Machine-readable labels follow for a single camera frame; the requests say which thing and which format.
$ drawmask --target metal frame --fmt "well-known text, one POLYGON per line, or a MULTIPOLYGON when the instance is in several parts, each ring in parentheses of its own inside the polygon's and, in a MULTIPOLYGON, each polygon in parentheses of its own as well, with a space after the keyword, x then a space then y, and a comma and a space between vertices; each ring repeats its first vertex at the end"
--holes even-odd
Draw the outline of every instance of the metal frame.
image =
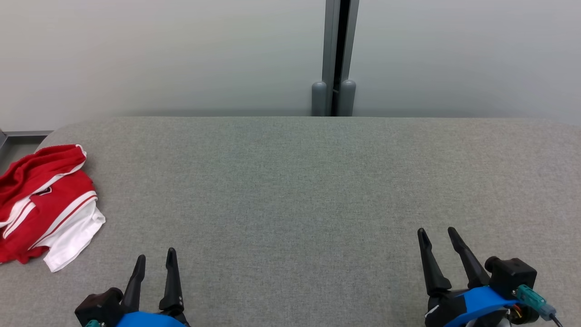
POLYGON ((0 164, 3 164, 6 154, 10 153, 10 150, 15 144, 26 139, 31 138, 44 138, 50 134, 50 131, 22 131, 22 132, 7 132, 3 133, 0 131, 0 164))
POLYGON ((341 0, 327 0, 325 5, 325 30, 323 36, 323 67, 321 82, 313 84, 313 116, 330 116, 335 78, 335 56, 339 30, 339 7, 341 0))
POLYGON ((353 41, 355 39, 355 26, 357 24, 357 11, 359 10, 359 0, 351 0, 349 3, 349 18, 347 20, 347 32, 345 35, 345 48, 343 51, 343 62, 341 63, 341 84, 338 89, 337 116, 353 116, 353 102, 355 100, 355 81, 349 79, 349 69, 351 67, 351 54, 353 52, 353 41))
POLYGON ((357 24, 358 10, 359 0, 351 0, 349 5, 349 20, 347 21, 347 34, 345 35, 345 51, 343 53, 343 63, 341 68, 341 82, 349 78, 349 68, 351 67, 351 54, 353 52, 353 41, 355 39, 355 25, 357 24))

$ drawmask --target wall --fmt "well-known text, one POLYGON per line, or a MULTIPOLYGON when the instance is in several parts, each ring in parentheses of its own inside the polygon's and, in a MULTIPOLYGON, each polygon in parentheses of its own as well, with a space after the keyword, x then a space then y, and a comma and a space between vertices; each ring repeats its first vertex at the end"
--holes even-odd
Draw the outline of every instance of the wall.
POLYGON ((325 0, 4 0, 0 128, 310 115, 325 0))
POLYGON ((360 0, 354 116, 581 125, 581 2, 360 0))

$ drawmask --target red and white shirt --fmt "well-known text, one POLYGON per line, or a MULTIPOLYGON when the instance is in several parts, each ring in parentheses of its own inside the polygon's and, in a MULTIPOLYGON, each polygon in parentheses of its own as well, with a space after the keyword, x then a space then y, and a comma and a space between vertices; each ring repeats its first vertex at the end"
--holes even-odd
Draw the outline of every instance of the red and white shirt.
POLYGON ((43 148, 0 177, 0 262, 49 251, 52 272, 74 260, 105 222, 80 145, 43 148))

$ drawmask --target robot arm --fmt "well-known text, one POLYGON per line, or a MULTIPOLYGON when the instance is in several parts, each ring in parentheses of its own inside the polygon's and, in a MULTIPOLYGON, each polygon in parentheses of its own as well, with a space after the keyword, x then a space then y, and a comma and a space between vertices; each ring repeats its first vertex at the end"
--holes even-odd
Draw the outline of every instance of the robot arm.
POLYGON ((536 270, 518 258, 490 257, 485 267, 491 277, 453 227, 448 228, 448 234, 462 260, 468 288, 450 290, 450 281, 443 276, 432 254, 432 243, 420 228, 419 249, 429 296, 426 327, 520 325, 536 321, 539 314, 561 326, 556 310, 532 290, 536 270))
POLYGON ((175 249, 167 251, 167 279, 158 314, 139 311, 141 282, 145 277, 145 256, 140 255, 129 278, 125 295, 112 287, 89 295, 75 310, 81 326, 92 327, 189 327, 184 316, 180 272, 175 249))

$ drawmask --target cable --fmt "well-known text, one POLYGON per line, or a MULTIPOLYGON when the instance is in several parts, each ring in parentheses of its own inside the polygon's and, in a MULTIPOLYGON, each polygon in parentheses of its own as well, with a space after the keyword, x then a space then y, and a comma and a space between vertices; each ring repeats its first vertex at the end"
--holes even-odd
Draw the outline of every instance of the cable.
POLYGON ((559 321, 559 319, 557 319, 557 317, 555 317, 554 314, 550 314, 549 318, 551 318, 555 322, 557 327, 563 327, 563 324, 559 321))
POLYGON ((517 313, 518 318, 522 318, 521 308, 519 308, 516 304, 512 308, 514 309, 514 312, 517 313))

